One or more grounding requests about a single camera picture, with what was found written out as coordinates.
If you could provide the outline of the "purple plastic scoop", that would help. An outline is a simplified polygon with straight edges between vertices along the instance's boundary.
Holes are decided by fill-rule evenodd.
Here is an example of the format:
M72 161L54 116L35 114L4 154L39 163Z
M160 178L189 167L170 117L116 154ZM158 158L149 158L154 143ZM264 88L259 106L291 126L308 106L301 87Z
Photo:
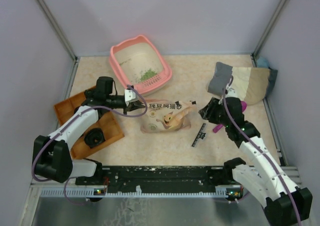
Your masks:
M244 101L241 101L241 111L244 112L247 108L247 103L244 102ZM218 124L217 126L215 126L213 129L212 129L212 132L213 133L217 133L221 128L223 127L222 124Z

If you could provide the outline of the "beige cat litter bag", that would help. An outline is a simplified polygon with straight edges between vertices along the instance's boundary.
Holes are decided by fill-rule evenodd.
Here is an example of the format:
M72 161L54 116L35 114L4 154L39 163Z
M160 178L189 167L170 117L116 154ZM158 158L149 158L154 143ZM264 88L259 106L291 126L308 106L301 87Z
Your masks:
M146 99L147 112L140 117L143 133L175 132L191 127L191 115L197 110L195 101Z

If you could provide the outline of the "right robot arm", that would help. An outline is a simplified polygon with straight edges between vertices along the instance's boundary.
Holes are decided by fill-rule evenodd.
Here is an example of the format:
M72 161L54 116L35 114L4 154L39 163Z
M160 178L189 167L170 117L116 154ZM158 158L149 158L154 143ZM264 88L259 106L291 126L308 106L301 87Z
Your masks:
M237 157L224 163L223 178L229 184L244 186L263 208L271 226L301 225L310 216L313 196L300 188L278 165L258 129L245 120L237 97L212 98L199 110L202 119L223 125L228 138L246 154L254 169Z

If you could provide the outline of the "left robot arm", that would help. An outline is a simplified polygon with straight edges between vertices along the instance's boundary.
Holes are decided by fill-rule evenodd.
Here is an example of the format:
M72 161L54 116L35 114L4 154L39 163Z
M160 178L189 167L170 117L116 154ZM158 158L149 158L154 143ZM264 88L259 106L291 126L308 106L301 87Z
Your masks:
M143 116L148 110L146 100L134 86L127 85L124 94L119 95L115 80L109 76L100 76L95 88L86 90L84 95L85 101L67 122L49 135L39 135L34 140L31 175L35 181L65 183L69 179L86 177L95 185L101 183L104 172L97 168L98 162L72 158L75 142L105 113L128 118L128 112L144 109L139 114Z

